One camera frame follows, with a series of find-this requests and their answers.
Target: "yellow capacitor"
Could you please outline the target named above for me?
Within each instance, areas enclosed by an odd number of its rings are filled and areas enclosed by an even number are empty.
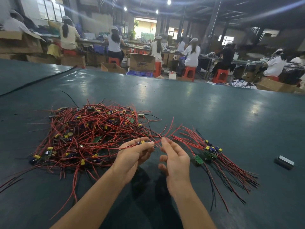
[[[38,154],[36,154],[36,155],[34,155],[34,158],[38,160],[38,159],[41,158],[41,156],[39,156]]]

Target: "ceiling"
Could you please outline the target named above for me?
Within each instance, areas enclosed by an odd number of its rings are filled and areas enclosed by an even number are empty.
[[[185,19],[208,23],[215,0],[118,0],[137,16]],[[217,22],[237,28],[265,27],[282,30],[305,28],[305,0],[221,0]]]

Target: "red stool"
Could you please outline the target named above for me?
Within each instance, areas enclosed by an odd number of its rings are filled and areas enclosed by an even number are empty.
[[[277,82],[278,82],[278,76],[272,76],[272,75],[270,75],[270,76],[268,76],[267,78],[268,78],[268,79],[271,79],[271,80],[273,80],[273,81],[277,81]]]
[[[184,72],[184,74],[182,75],[182,77],[184,77],[184,78],[190,78],[190,79],[192,79],[192,82],[193,82],[194,79],[195,79],[195,73],[196,73],[196,68],[195,68],[195,67],[186,66],[186,67],[185,67],[185,72]]]
[[[66,56],[76,56],[77,55],[77,52],[74,51],[74,50],[66,50],[66,49],[63,49],[63,55],[66,55]]]
[[[118,58],[110,58],[109,57],[109,60],[108,60],[109,63],[116,63],[118,66],[121,66],[121,63],[120,63],[120,60]]]
[[[229,71],[218,69],[215,77],[212,79],[213,83],[226,83],[228,78]]]
[[[153,72],[153,76],[158,77],[161,75],[161,69],[162,69],[161,62],[155,62],[155,67],[156,67],[156,69]]]

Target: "workbench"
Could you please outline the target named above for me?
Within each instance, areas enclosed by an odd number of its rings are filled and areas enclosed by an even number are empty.
[[[2,83],[4,77],[33,73],[30,66],[24,67],[20,61],[0,60],[0,65],[2,69],[10,66],[10,76],[0,77]],[[35,72],[50,73],[52,67],[37,64]],[[22,158],[32,153],[47,136],[48,112],[36,110],[74,106],[60,90],[68,93],[78,106],[85,105],[86,99],[99,103],[106,98],[104,104],[114,101],[123,106],[133,104],[138,111],[152,111],[162,119],[150,124],[156,132],[169,126],[174,117],[174,127],[194,126],[206,139],[223,148],[223,153],[240,168],[257,173],[261,186],[249,195],[234,186],[247,202],[243,205],[211,169],[229,208],[227,213],[216,192],[217,207],[210,215],[218,229],[304,228],[303,95],[72,69],[0,97],[1,184],[7,180],[4,177],[31,167]],[[177,207],[167,192],[165,176],[157,167],[161,154],[156,149],[140,166],[101,228],[182,229]],[[295,167],[288,171],[273,163],[279,155],[294,161]],[[39,169],[24,174],[23,180],[0,194],[0,228],[49,228],[73,205],[71,200],[49,220],[70,196],[72,179],[72,174],[59,180],[59,175]],[[192,162],[190,179],[209,210],[212,203],[209,178]],[[84,195],[91,185],[82,174],[78,196]]]

